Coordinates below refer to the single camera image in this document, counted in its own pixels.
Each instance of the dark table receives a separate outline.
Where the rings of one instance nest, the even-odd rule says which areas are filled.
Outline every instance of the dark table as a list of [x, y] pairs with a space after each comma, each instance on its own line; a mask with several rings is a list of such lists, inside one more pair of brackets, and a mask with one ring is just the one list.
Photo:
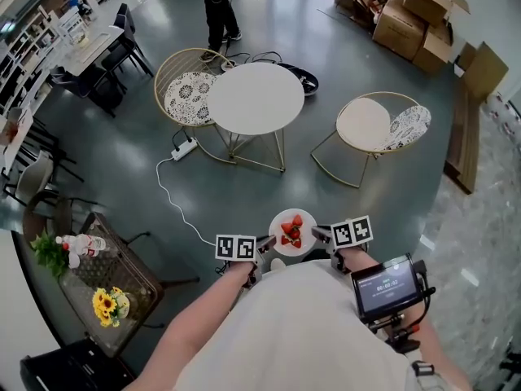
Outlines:
[[[199, 277], [178, 281], [159, 281], [138, 258], [128, 244], [107, 223], [100, 213], [91, 213], [81, 233], [104, 238], [108, 249], [97, 257], [80, 257], [80, 266], [68, 270], [60, 278], [59, 285], [87, 332], [101, 350], [110, 358], [117, 356], [143, 325], [147, 317], [159, 304], [164, 289], [185, 283], [197, 283]], [[110, 291], [121, 288], [133, 296], [129, 317], [120, 321], [119, 327], [102, 327], [92, 308], [92, 296], [98, 288]]]

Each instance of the white shirt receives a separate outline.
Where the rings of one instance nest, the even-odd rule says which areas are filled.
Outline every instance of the white shirt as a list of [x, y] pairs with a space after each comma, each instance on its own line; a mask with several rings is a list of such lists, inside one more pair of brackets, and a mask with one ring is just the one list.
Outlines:
[[361, 323], [329, 261], [264, 275], [179, 376], [176, 391], [417, 389], [409, 361]]

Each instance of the white cable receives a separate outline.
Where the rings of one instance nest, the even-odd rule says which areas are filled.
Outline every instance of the white cable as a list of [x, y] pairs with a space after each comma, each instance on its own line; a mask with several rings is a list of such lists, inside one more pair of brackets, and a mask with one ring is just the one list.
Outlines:
[[181, 216], [182, 216], [182, 220], [184, 221], [185, 224], [187, 224], [188, 226], [190, 226], [192, 229], [195, 230], [195, 233], [197, 233], [197, 236], [199, 237], [199, 239], [201, 239], [203, 242], [205, 242], [206, 244], [209, 244], [209, 245], [212, 245], [212, 246], [215, 246], [215, 244], [213, 244], [212, 242], [208, 242], [207, 240], [204, 240], [203, 237], [201, 236], [201, 234], [199, 233], [199, 231], [197, 230], [197, 228], [186, 221], [185, 219], [185, 214], [183, 213], [182, 211], [182, 208], [179, 207], [177, 204], [174, 204], [172, 202], [172, 198], [170, 197], [170, 191], [168, 191], [164, 186], [163, 184], [161, 184], [161, 179], [160, 179], [160, 165], [163, 164], [164, 162], [167, 162], [169, 160], [173, 160], [173, 156], [171, 158], [168, 158], [167, 160], [162, 160], [160, 161], [156, 166], [155, 166], [155, 174], [157, 175], [157, 182], [159, 183], [160, 187], [163, 188], [163, 190], [166, 191], [166, 193], [169, 195], [169, 203], [175, 207], [177, 207], [179, 209], [179, 211], [181, 212]]

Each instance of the green plant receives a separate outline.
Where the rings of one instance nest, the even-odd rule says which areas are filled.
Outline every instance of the green plant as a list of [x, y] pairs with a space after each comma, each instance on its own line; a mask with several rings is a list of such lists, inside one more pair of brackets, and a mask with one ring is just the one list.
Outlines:
[[41, 236], [31, 242], [38, 265], [50, 269], [52, 275], [58, 279], [68, 268], [68, 252], [63, 250], [44, 230]]

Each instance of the lace patterned cushion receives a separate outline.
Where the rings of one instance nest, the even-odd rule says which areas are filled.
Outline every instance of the lace patterned cushion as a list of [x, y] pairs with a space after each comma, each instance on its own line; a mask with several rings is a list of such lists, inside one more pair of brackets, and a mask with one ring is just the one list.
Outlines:
[[392, 151], [407, 146], [421, 138], [431, 124], [431, 113], [424, 106], [414, 106], [400, 113], [392, 121], [390, 134], [382, 146], [383, 151]]
[[217, 77], [205, 72], [185, 72], [176, 78], [164, 95], [167, 113], [182, 125], [212, 123], [206, 98], [216, 79]]

